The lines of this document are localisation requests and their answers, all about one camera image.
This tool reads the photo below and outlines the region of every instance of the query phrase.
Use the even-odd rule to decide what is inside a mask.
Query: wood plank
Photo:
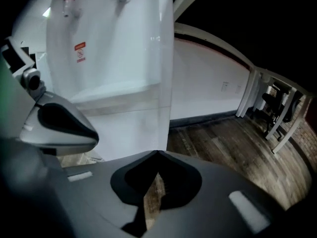
[[[143,200],[147,230],[152,228],[155,223],[155,219],[159,215],[161,199],[164,195],[164,182],[161,176],[157,174]]]
[[[264,130],[265,123],[247,116],[174,128],[167,150],[228,166],[287,209],[307,195],[311,176],[289,142],[274,155],[277,139],[265,140]]]

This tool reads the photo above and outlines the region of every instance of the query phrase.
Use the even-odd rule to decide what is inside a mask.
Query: warning label
[[[79,43],[75,46],[75,51],[77,52],[77,57],[79,58],[77,62],[81,62],[86,60],[84,57],[84,47],[86,46],[86,42]]]
[[[75,51],[78,49],[82,49],[86,46],[86,42],[79,43],[75,46]]]

